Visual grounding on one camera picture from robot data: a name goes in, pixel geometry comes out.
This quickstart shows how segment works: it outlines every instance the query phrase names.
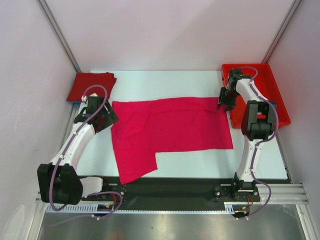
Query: black mounting bracket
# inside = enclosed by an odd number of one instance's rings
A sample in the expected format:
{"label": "black mounting bracket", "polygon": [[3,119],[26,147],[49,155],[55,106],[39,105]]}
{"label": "black mounting bracket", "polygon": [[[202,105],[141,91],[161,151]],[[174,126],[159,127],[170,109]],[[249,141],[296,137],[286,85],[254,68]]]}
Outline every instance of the black mounting bracket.
{"label": "black mounting bracket", "polygon": [[250,79],[250,75],[243,75],[241,68],[233,68],[228,75],[228,84],[220,90],[218,108],[225,106],[224,111],[227,112],[236,107],[236,99],[239,93],[236,91],[237,82],[241,79]]}
{"label": "black mounting bracket", "polygon": [[[277,109],[274,101],[270,103]],[[276,115],[267,102],[249,100],[246,103],[241,131],[250,141],[254,139],[267,140],[274,132]]]}
{"label": "black mounting bracket", "polygon": [[230,185],[220,185],[214,187],[216,202],[248,202],[250,196],[254,202],[260,202],[260,195],[256,181],[245,182],[239,180],[237,173],[231,180]]}
{"label": "black mounting bracket", "polygon": [[[83,123],[88,119],[95,111],[101,106],[104,101],[103,96],[89,96],[87,100],[87,106],[81,109],[80,113],[75,117],[74,123]],[[115,111],[112,109],[109,101],[107,100],[97,115],[95,115],[88,124],[92,125],[95,132],[98,133],[103,129],[111,126],[119,121]]]}
{"label": "black mounting bracket", "polygon": [[[49,186],[54,167],[52,163],[40,164],[37,169],[41,200],[45,203],[49,203]],[[53,183],[53,202],[77,205],[82,193],[83,186],[74,167],[69,164],[58,166]]]}

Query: white table surface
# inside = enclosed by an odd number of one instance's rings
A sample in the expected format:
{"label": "white table surface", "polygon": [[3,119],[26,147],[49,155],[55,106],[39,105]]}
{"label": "white table surface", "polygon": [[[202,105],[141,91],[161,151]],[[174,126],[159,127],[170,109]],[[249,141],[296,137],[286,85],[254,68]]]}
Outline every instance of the white table surface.
{"label": "white table surface", "polygon": [[[117,82],[112,90],[110,103],[177,97],[218,97],[223,85],[220,71],[112,73],[115,74]],[[158,170],[144,177],[233,178],[241,161],[244,136],[240,129],[233,129],[231,124],[230,133],[234,149],[156,153]],[[89,142],[76,171],[78,175],[119,176],[110,127],[96,134]],[[276,139],[265,143],[256,176],[260,179],[287,179]]]}

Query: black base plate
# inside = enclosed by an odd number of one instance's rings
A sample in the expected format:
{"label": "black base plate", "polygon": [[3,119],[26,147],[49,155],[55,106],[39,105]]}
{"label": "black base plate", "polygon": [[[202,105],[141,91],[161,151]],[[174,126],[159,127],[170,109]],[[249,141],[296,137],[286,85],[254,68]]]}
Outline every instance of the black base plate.
{"label": "black base plate", "polygon": [[250,195],[252,200],[255,203],[260,202],[259,190],[257,187],[254,188],[253,192],[231,192],[231,186],[215,186],[215,201],[218,203],[221,202],[241,202],[247,203],[248,196]]}
{"label": "black base plate", "polygon": [[[214,186],[222,185],[228,191],[232,182],[232,178],[141,177],[122,185],[118,176],[94,177],[107,178],[105,182],[109,186],[105,191],[124,192],[120,209],[131,211],[222,211],[225,209],[224,201],[216,201]],[[263,179],[262,181],[267,184],[290,183],[289,179]],[[113,197],[109,194],[92,197],[91,201],[113,201]],[[235,202],[232,198],[228,199],[230,202]],[[254,196],[253,201],[259,202],[259,199]],[[248,200],[245,200],[243,206],[247,206],[247,203]]]}

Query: metal floor panel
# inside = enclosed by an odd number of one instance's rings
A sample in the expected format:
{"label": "metal floor panel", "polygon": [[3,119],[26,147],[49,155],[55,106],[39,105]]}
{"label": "metal floor panel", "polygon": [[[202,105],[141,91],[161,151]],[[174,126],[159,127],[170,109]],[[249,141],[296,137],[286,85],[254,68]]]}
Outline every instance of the metal floor panel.
{"label": "metal floor panel", "polygon": [[55,227],[46,226],[74,216],[46,213],[38,240],[306,239],[295,205],[268,205],[249,220],[236,220],[232,215],[124,213],[99,221],[83,217]]}

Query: cable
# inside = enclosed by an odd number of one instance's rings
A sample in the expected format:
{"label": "cable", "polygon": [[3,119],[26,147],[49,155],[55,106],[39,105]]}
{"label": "cable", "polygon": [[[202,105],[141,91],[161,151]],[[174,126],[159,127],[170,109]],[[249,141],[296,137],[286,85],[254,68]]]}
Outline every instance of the cable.
{"label": "cable", "polygon": [[66,207],[66,204],[64,204],[62,207],[60,208],[57,208],[55,207],[54,205],[54,200],[53,200],[53,190],[54,190],[54,182],[55,182],[55,176],[57,174],[57,170],[58,170],[58,167],[59,167],[59,164],[61,163],[61,161],[63,160],[63,157],[65,156],[66,152],[68,151],[71,143],[73,142],[73,140],[75,139],[75,137],[78,135],[78,133],[80,132],[80,130],[84,127],[84,125],[86,125],[93,117],[95,117],[99,112],[100,110],[105,106],[105,103],[107,102],[107,98],[108,98],[108,94],[107,94],[107,90],[105,89],[104,86],[102,85],[92,85],[90,87],[88,87],[84,93],[83,93],[83,96],[86,96],[88,90],[92,89],[92,88],[102,88],[103,91],[104,91],[104,99],[103,99],[103,102],[102,104],[99,106],[99,108],[90,116],[88,117],[79,127],[78,129],[73,133],[73,135],[71,136],[70,140],[68,141],[68,143],[66,144],[64,150],[62,151],[62,154],[61,156],[59,157],[58,161],[56,162],[54,168],[53,168],[53,172],[52,172],[52,175],[51,175],[51,180],[50,180],[50,185],[49,185],[49,202],[50,202],[50,206],[52,207],[52,209],[56,212],[58,211],[61,211],[62,209],[64,209]]}
{"label": "cable", "polygon": [[251,201],[251,204],[248,207],[251,207],[254,204],[254,200],[250,195],[247,196],[248,203]]}
{"label": "cable", "polygon": [[262,181],[260,181],[260,180],[258,180],[258,179],[256,178],[256,176],[255,176],[255,174],[254,174],[254,163],[255,163],[255,160],[256,160],[256,155],[257,155],[257,151],[258,151],[259,145],[262,144],[262,143],[269,142],[269,141],[271,141],[272,139],[274,139],[274,138],[276,137],[276,135],[277,135],[277,133],[278,133],[278,129],[279,129],[279,116],[278,116],[278,113],[277,113],[277,110],[276,110],[275,106],[274,106],[271,102],[269,102],[267,99],[265,99],[264,97],[261,97],[261,96],[259,95],[259,93],[255,90],[255,88],[253,87],[253,85],[251,84],[251,83],[255,80],[255,78],[257,77],[257,75],[258,75],[258,70],[255,69],[255,68],[252,67],[252,66],[242,66],[242,67],[240,67],[240,68],[241,68],[241,69],[247,68],[247,69],[252,69],[252,70],[255,71],[255,75],[251,78],[250,83],[249,83],[249,86],[250,86],[251,90],[256,94],[256,96],[258,97],[258,99],[264,101],[265,103],[267,103],[267,104],[272,108],[272,110],[273,110],[273,112],[274,112],[274,115],[275,115],[275,122],[276,122],[276,124],[275,124],[275,130],[273,131],[272,136],[271,136],[270,138],[266,139],[266,140],[261,140],[261,141],[257,142],[256,145],[255,145],[255,148],[254,148],[254,150],[253,150],[253,154],[252,154],[252,160],[251,160],[251,164],[250,164],[250,172],[251,172],[251,175],[252,175],[253,179],[254,179],[258,184],[265,185],[265,186],[269,189],[269,196],[268,196],[268,198],[266,199],[264,205],[263,205],[259,210],[257,210],[256,212],[254,212],[254,213],[252,213],[252,214],[249,215],[249,216],[253,216],[253,215],[257,214],[258,212],[260,212],[264,207],[266,207],[267,204],[269,203],[270,199],[271,199],[271,194],[272,194],[271,187],[270,187],[267,183],[262,182]]}
{"label": "cable", "polygon": [[[111,214],[113,214],[115,211],[117,211],[121,207],[122,202],[123,202],[123,197],[121,196],[120,193],[118,193],[116,191],[97,192],[97,193],[89,194],[89,196],[103,195],[103,194],[116,194],[116,195],[118,195],[120,197],[120,202],[119,202],[118,206],[115,209],[113,209],[112,211],[110,211],[107,215],[96,217],[97,220],[105,219],[105,218],[109,217]],[[58,226],[60,224],[64,224],[64,223],[67,223],[69,221],[72,221],[72,220],[75,220],[75,219],[84,218],[84,217],[92,217],[92,218],[94,218],[95,216],[93,214],[83,214],[83,215],[75,216],[75,217],[72,217],[72,218],[69,218],[69,219],[66,219],[66,220],[63,220],[63,221],[59,221],[57,223],[48,224],[47,227],[55,227],[55,226]]]}
{"label": "cable", "polygon": [[216,198],[221,198],[221,197],[227,195],[227,194],[230,193],[230,192],[231,192],[231,187],[230,187],[230,189],[229,189],[228,191],[226,191],[224,194],[221,194],[221,195],[215,196],[215,197],[216,197]]}
{"label": "cable", "polygon": [[115,207],[116,203],[117,203],[117,197],[115,194],[112,194],[113,196],[113,207]]}

